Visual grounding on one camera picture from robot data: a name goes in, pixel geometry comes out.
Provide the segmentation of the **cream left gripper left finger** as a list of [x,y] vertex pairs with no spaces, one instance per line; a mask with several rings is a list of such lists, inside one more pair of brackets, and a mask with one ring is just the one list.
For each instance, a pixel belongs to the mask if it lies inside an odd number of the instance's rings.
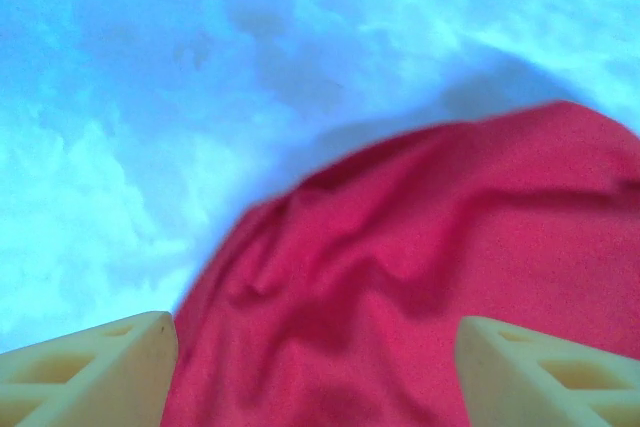
[[0,427],[160,427],[177,357],[161,311],[0,354]]

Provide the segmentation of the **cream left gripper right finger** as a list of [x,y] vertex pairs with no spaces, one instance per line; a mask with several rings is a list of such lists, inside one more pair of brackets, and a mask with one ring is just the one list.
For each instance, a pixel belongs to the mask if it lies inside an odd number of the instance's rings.
[[457,329],[471,427],[640,427],[640,361],[479,316]]

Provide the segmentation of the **red t-shirt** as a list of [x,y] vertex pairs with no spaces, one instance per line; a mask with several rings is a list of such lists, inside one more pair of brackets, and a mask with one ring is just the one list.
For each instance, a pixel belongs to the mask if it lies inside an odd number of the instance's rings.
[[640,137],[554,102],[391,138],[252,208],[176,316],[161,427],[467,427],[465,315],[640,358]]

